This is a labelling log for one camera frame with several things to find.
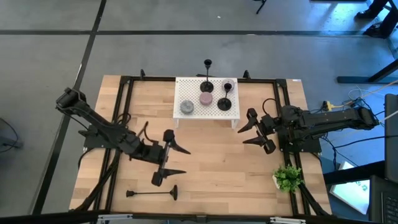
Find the gray floor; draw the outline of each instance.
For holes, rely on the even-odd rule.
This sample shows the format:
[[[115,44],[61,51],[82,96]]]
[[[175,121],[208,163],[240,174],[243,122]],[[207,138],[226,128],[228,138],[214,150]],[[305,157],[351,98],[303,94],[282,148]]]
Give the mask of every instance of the gray floor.
[[[0,1],[1,29],[91,30],[100,1]],[[367,8],[365,2],[330,3],[307,0],[268,0],[258,16],[259,2],[248,0],[108,0],[100,30],[364,30],[371,23],[353,16]],[[102,76],[194,76],[204,73],[241,77],[246,69],[255,78],[303,80],[310,109],[323,100],[339,105],[355,85],[337,84],[339,75],[372,75],[394,58],[388,40],[362,36],[270,35],[101,35],[91,51],[81,85],[88,103],[95,104]],[[52,146],[61,114],[55,100],[72,86],[87,35],[0,35],[0,117],[17,130],[25,146],[0,154],[0,216],[24,215],[29,208]],[[360,85],[375,90],[378,85]],[[388,87],[366,101],[374,112],[383,110],[383,95],[398,94]],[[71,123],[45,203],[44,212],[68,209],[77,174],[83,138]],[[330,133],[335,145],[382,136],[381,126],[371,131]],[[323,170],[332,169],[331,147],[321,142]],[[362,142],[340,150],[358,165],[380,161],[384,141]],[[363,218],[331,198],[335,214]]]

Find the green plant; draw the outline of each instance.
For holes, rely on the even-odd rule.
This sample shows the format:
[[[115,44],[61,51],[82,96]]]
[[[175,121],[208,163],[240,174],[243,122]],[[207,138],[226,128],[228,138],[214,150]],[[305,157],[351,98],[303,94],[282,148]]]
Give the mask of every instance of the green plant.
[[[279,169],[275,170],[274,176],[280,190],[283,192],[294,192],[299,187],[299,184],[304,183],[300,178],[300,171],[301,168],[292,166],[279,167]]]

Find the wooden table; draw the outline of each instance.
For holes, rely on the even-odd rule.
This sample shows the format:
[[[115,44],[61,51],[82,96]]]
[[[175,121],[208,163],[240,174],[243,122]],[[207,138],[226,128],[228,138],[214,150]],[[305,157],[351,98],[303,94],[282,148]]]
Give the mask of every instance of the wooden table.
[[[109,121],[118,92],[120,76],[105,75],[95,106],[96,112]],[[134,82],[128,126],[140,130],[149,122],[148,135],[161,140],[166,129],[174,128],[174,82]],[[241,121],[237,129],[247,122],[248,108],[262,116],[262,102],[274,98],[273,87],[264,83],[239,83]],[[290,103],[307,109],[300,80],[287,80]],[[268,101],[266,111],[277,116],[275,103]],[[170,213],[207,215],[291,215],[287,193],[276,189],[271,177],[273,170],[284,164],[279,150],[267,155],[263,148],[242,144],[256,136],[252,129],[238,134],[230,121],[181,120],[174,129],[177,142],[192,154],[171,151],[166,168],[185,170],[186,174],[173,175],[156,187],[150,183],[157,165],[132,160],[123,154],[119,163],[112,212]],[[278,147],[277,136],[269,136]],[[82,160],[70,208],[82,203],[96,185],[100,176],[104,149],[94,149]],[[331,213],[319,160],[309,153],[301,153],[306,186],[314,198]],[[178,185],[178,200],[170,195],[136,195],[126,198],[126,190],[137,192],[169,191]],[[100,208],[104,208],[108,186],[103,190]],[[296,192],[298,210],[303,213],[299,192]]]

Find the white pegboard shelf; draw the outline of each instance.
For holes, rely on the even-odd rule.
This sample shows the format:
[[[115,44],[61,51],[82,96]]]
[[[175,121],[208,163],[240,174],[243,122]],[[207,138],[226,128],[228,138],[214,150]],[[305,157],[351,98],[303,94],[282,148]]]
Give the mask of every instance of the white pegboard shelf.
[[[185,78],[177,77],[175,79],[174,94],[174,112],[173,119],[178,126],[179,119],[211,119],[211,120],[231,120],[233,128],[240,119],[239,112],[239,96],[238,96],[238,79],[230,78],[235,82],[234,88],[228,93],[227,98],[231,100],[232,107],[228,111],[222,111],[217,107],[217,101],[225,97],[225,91],[222,87],[222,81],[226,78],[209,78],[214,86],[213,101],[208,106],[203,106],[199,102],[200,84],[206,78]],[[184,100],[190,100],[193,103],[193,112],[191,114],[183,114],[180,111],[180,103]]]

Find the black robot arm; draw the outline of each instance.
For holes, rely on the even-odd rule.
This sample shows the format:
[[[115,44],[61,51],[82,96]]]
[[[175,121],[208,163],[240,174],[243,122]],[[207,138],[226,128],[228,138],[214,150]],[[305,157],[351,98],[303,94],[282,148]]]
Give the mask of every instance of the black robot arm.
[[[169,148],[190,154],[187,150],[180,147],[174,139],[173,130],[166,130],[164,133],[165,147],[159,145],[158,141],[150,140],[151,146],[144,144],[144,140],[140,140],[139,136],[146,131],[148,122],[137,135],[134,131],[128,130],[124,124],[113,124],[105,120],[101,115],[96,113],[86,103],[86,96],[77,90],[67,88],[64,94],[57,100],[57,109],[69,116],[78,115],[91,123],[89,131],[80,131],[85,137],[100,136],[113,148],[116,148],[129,155],[130,159],[138,159],[141,161],[158,164],[159,169],[154,172],[152,183],[160,186],[163,178],[174,174],[185,173],[182,170],[164,169],[167,162]]]
[[[372,111],[364,107],[311,114],[295,106],[283,106],[279,117],[271,118],[266,114],[260,121],[256,110],[249,108],[246,116],[249,122],[238,133],[255,126],[257,137],[243,143],[262,146],[267,154],[275,150],[274,142],[267,138],[270,134],[278,133],[280,148],[289,152],[305,152],[307,141],[318,139],[329,131],[345,128],[370,130],[379,124]]]

